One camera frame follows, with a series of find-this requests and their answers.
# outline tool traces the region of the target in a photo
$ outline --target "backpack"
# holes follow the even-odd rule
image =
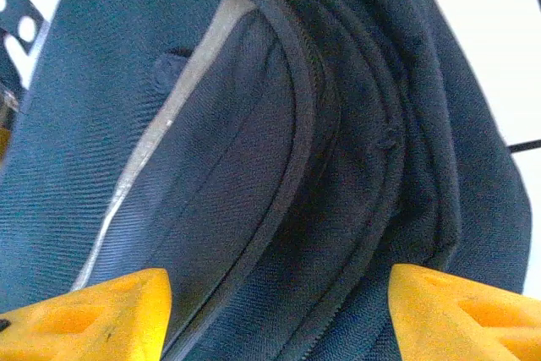
[[[522,290],[527,196],[434,0],[44,10],[0,13],[0,313],[163,267],[165,360],[398,360],[394,264]]]

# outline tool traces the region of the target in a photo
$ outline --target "navy blue backpack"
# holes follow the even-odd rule
[[[165,360],[399,360],[391,267],[522,291],[531,219],[434,0],[5,0],[0,313],[148,267]]]

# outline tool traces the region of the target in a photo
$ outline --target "reflective strip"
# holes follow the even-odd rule
[[[111,225],[112,218],[117,214],[120,205],[128,196],[135,179],[137,179],[156,147],[160,144],[161,139],[177,118],[186,100],[203,79],[211,64],[216,60],[237,22],[252,10],[255,10],[255,5],[250,0],[221,1],[209,29],[206,31],[201,43],[195,48],[173,91],[146,128],[131,157],[129,157],[128,163],[117,181],[111,203],[107,207],[94,246],[79,276],[71,287],[72,291],[81,289],[88,283],[107,234],[107,229]]]

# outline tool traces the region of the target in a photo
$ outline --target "navy fabric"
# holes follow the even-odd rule
[[[62,0],[0,179],[0,312],[69,289],[219,1]],[[310,64],[307,86],[325,91],[295,170],[311,182],[217,319],[168,359],[398,360],[386,295],[399,262],[520,292],[527,197],[434,1],[253,1],[115,216],[91,283],[167,268],[172,344],[293,188],[294,78]],[[317,52],[301,61],[291,41]],[[0,55],[2,80],[10,69]]]

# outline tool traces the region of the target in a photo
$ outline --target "gray reflective piping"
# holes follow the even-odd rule
[[[237,22],[255,9],[255,5],[250,0],[221,1],[203,40],[195,48],[171,95],[150,122],[135,146],[131,157],[129,157],[128,163],[117,181],[111,203],[107,207],[101,229],[94,241],[89,257],[71,287],[72,291],[79,290],[88,283],[107,234],[107,229],[111,225],[112,218],[117,214],[118,208],[128,196],[135,179],[137,179],[156,147],[160,144],[161,139],[171,127],[186,100],[188,100],[211,64],[216,60]]]

